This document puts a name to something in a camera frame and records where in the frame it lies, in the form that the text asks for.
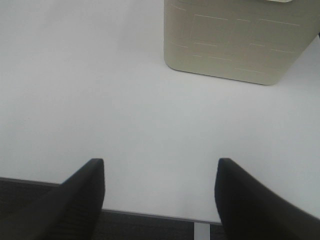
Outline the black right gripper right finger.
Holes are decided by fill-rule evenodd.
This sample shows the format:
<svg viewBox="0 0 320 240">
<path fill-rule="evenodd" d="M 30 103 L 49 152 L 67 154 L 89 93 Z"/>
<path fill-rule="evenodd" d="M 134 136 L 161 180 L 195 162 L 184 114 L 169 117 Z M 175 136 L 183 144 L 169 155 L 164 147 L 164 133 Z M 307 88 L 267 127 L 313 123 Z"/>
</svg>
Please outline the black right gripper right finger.
<svg viewBox="0 0 320 240">
<path fill-rule="evenodd" d="M 230 158 L 218 161 L 218 215 L 229 240 L 318 240 L 320 220 L 281 198 Z"/>
</svg>

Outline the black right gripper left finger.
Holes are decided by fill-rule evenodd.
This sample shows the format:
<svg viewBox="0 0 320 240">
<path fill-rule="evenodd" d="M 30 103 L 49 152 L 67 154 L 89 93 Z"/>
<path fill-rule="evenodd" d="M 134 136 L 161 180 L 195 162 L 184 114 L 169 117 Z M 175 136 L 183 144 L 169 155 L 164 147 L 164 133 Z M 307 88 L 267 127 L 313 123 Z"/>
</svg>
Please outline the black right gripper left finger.
<svg viewBox="0 0 320 240">
<path fill-rule="evenodd" d="M 93 158 L 60 186 L 0 221 L 2 240 L 90 240 L 104 202 L 104 161 Z"/>
</svg>

